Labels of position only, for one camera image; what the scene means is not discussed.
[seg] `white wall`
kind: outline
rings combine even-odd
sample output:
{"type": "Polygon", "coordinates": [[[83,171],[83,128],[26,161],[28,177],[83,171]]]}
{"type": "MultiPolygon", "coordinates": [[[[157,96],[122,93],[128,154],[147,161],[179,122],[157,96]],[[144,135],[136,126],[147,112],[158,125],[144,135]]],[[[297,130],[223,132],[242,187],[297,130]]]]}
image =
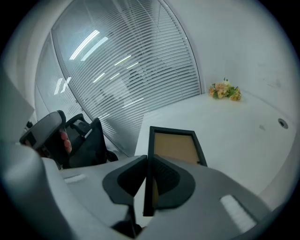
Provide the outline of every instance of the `white wall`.
{"type": "MultiPolygon", "coordinates": [[[[42,47],[70,2],[72,0],[40,1],[20,22],[1,57],[6,75],[32,107],[35,107],[35,77],[42,47]]],[[[35,114],[31,120],[37,120],[35,114]]]]}
{"type": "Polygon", "coordinates": [[[246,0],[166,0],[183,25],[205,90],[228,78],[299,123],[300,79],[294,49],[260,3],[246,0]]]}

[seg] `desk surface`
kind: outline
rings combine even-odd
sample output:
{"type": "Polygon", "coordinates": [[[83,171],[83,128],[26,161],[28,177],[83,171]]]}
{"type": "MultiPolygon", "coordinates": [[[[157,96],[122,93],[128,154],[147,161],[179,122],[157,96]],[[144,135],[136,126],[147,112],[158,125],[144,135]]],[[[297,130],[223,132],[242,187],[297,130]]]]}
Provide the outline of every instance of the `desk surface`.
{"type": "Polygon", "coordinates": [[[148,154],[150,126],[195,131],[208,167],[257,195],[278,173],[296,133],[294,125],[276,109],[243,92],[239,102],[204,94],[146,114],[136,156],[148,154]],[[280,126],[278,118],[287,122],[288,129],[280,126]]]}

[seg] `cork board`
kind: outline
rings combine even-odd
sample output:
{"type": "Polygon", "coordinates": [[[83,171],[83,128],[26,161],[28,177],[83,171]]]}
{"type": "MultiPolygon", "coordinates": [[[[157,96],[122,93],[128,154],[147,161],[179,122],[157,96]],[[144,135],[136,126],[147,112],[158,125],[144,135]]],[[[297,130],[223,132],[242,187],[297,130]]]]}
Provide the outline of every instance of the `cork board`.
{"type": "Polygon", "coordinates": [[[155,133],[154,154],[197,164],[199,157],[192,136],[155,133]]]}

